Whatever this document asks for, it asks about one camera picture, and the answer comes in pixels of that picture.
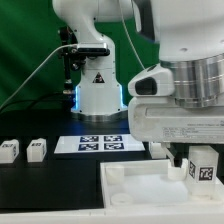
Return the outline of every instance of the white cube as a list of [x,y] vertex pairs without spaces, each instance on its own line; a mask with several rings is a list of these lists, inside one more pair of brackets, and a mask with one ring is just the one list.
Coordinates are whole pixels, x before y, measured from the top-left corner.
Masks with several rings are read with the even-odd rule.
[[29,163],[42,162],[47,153],[46,140],[42,138],[32,140],[26,149],[26,153]]
[[219,154],[210,146],[190,146],[186,185],[192,196],[212,197]]
[[0,164],[13,163],[19,155],[19,141],[4,141],[0,146]]
[[166,153],[161,143],[149,143],[149,152],[151,154],[152,159],[166,159]]

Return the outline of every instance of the cable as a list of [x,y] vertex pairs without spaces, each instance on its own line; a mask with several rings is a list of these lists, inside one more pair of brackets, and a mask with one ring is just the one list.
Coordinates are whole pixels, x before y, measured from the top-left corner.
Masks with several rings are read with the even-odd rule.
[[11,102],[11,103],[8,103],[6,105],[4,105],[1,110],[0,110],[0,114],[3,112],[3,110],[5,110],[7,107],[13,105],[13,104],[18,104],[18,103],[27,103],[27,102],[34,102],[35,100],[18,100],[18,101],[15,101],[15,102]]
[[121,7],[121,2],[120,2],[120,0],[118,0],[118,2],[119,2],[119,6],[120,6],[120,11],[121,11],[122,24],[123,24],[123,27],[124,27],[126,36],[127,36],[127,38],[128,38],[128,41],[129,41],[129,43],[130,43],[130,45],[131,45],[131,47],[132,47],[132,50],[133,50],[133,52],[134,52],[134,54],[135,54],[135,56],[136,56],[136,58],[137,58],[139,64],[141,65],[142,69],[144,70],[145,67],[144,67],[144,65],[142,64],[142,61],[141,61],[141,59],[140,59],[140,57],[139,57],[139,55],[138,55],[138,53],[137,53],[137,51],[136,51],[136,49],[135,49],[135,46],[134,46],[134,44],[133,44],[133,42],[132,42],[132,40],[131,40],[130,35],[129,35],[129,33],[128,33],[128,29],[127,29],[127,26],[126,26],[125,21],[124,21],[124,15],[123,15],[123,10],[122,10],[122,7]]
[[31,108],[33,108],[36,104],[38,104],[39,102],[43,101],[46,98],[52,97],[52,96],[63,96],[62,92],[55,92],[55,93],[50,93],[50,94],[46,94],[43,95],[41,97],[39,97],[38,99],[36,99],[35,101],[33,101],[27,108],[26,110],[30,110]]
[[18,103],[31,103],[26,109],[29,110],[31,109],[33,106],[35,106],[37,103],[40,103],[40,102],[52,102],[53,100],[44,100],[44,99],[47,99],[49,97],[52,97],[52,96],[60,96],[60,95],[63,95],[63,93],[61,92],[55,92],[55,93],[50,93],[50,94],[46,94],[46,95],[43,95],[41,97],[39,97],[38,99],[36,100],[18,100],[18,101],[14,101],[14,102],[11,102],[11,103],[8,103],[6,105],[4,105],[2,107],[2,109],[0,110],[0,114],[3,112],[3,110],[5,110],[7,107],[13,105],[13,104],[18,104]]
[[61,47],[58,47],[57,49],[55,49],[37,68],[36,70],[20,85],[20,87],[10,96],[8,97],[0,106],[0,111],[2,110],[2,108],[13,98],[16,96],[16,94],[26,85],[27,82],[30,81],[31,78],[34,77],[34,75],[49,61],[49,59],[59,50],[61,50],[62,48],[66,48],[66,47],[76,47],[77,44],[68,44],[68,45],[64,45]]

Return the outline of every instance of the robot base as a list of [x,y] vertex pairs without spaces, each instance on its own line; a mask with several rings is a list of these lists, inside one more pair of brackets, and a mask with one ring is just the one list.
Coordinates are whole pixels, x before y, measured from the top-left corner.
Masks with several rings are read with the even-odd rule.
[[77,120],[87,121],[87,122],[113,122],[128,117],[128,110],[123,110],[114,114],[105,115],[86,115],[82,113],[77,113],[72,110],[72,117]]

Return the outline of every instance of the label sticker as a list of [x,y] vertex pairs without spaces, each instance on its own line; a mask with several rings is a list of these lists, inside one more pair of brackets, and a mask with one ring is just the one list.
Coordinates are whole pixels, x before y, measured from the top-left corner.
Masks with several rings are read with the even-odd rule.
[[195,179],[196,166],[190,161],[189,174]]
[[80,142],[98,142],[99,136],[82,136]]
[[42,147],[42,150],[43,150],[43,155],[45,154],[45,147],[44,147],[44,145],[43,145],[43,147]]
[[41,146],[42,143],[33,143],[31,146]]
[[199,181],[212,181],[214,167],[200,167]]
[[179,139],[223,139],[224,126],[221,124],[214,127],[205,124],[194,125],[195,127],[164,127],[163,137]]
[[78,151],[94,151],[98,149],[99,149],[98,144],[80,144]]
[[16,156],[16,146],[13,147],[13,156]]
[[123,143],[105,143],[104,150],[121,150],[124,149]]
[[111,135],[111,136],[104,136],[105,142],[122,142],[122,136],[121,135]]

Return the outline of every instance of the black cable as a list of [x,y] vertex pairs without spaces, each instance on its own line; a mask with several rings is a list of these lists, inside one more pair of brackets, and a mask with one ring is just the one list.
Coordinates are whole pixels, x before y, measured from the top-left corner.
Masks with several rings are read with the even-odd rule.
[[34,102],[35,100],[18,100],[18,101],[14,101],[11,103],[6,104],[4,107],[2,107],[2,109],[0,110],[0,114],[9,106],[13,105],[13,104],[18,104],[18,103],[26,103],[26,102]]
[[60,95],[63,96],[63,93],[62,92],[55,92],[55,93],[49,93],[49,94],[43,95],[43,96],[39,97],[38,99],[36,99],[33,103],[31,103],[26,108],[26,110],[32,109],[36,104],[38,104],[39,102],[43,101],[46,98],[49,98],[49,97],[52,97],[52,96],[60,96]]
[[18,100],[18,101],[14,101],[14,102],[11,102],[11,103],[8,103],[6,104],[4,107],[1,108],[0,110],[0,114],[6,109],[8,108],[9,106],[12,106],[14,104],[19,104],[19,103],[30,103],[31,104],[27,107],[27,109],[31,109],[33,106],[35,106],[37,103],[39,103],[40,101],[43,101],[44,99],[46,98],[49,98],[49,97],[52,97],[52,96],[57,96],[57,95],[63,95],[63,93],[61,92],[55,92],[55,93],[50,93],[50,94],[46,94],[46,95],[43,95],[41,97],[39,97],[38,99],[36,100]]

